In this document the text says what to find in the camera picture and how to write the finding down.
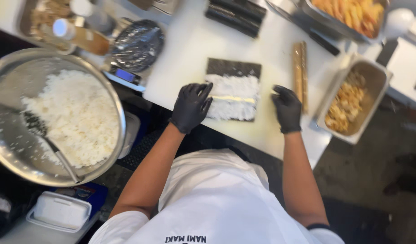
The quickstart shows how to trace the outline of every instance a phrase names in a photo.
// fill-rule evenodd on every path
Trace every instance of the person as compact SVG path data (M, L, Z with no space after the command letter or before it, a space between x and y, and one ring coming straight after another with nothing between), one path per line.
M343 244L330 230L301 138L301 103L274 86L272 100L285 138L286 211L268 190L265 171L229 149L174 160L184 136L204 120L212 84L182 87L161 137L124 187L91 244ZM150 219L158 203L159 213Z

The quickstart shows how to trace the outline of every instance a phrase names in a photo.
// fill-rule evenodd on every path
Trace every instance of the black nitrile glove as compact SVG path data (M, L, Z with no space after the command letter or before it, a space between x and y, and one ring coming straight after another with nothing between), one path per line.
M207 99L213 84L189 84L178 93L170 122L179 132L189 134L191 129L205 119L212 97Z
M273 86L271 99L276 106L277 120L281 125L281 132L287 134L293 131L301 131L301 103L295 93L283 86Z

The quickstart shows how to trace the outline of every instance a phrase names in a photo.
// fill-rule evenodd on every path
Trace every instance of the white plastic container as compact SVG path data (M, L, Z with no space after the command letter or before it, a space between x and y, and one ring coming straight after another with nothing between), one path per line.
M116 21L89 0L71 0L70 8L74 14L83 16L92 30L109 35L115 28Z
M26 220L43 227L75 233L89 219L92 205L80 199L44 191Z
M140 119L127 111L125 111L125 123L126 133L124 147L122 147L118 159L123 158L129 154L129 151L131 151L132 145L134 144L135 138L137 137L137 133L139 132L140 128Z

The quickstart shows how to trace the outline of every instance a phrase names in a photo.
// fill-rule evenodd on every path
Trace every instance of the container lid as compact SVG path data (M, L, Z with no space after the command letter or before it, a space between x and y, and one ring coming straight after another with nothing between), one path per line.
M88 0L71 0L70 2L71 11L80 16L91 16L93 13L93 4Z
M75 36L75 25L67 19L56 19L53 24L53 34L66 40L72 40Z
M26 220L47 228L65 232L77 232L90 216L92 205L80 199L45 191Z

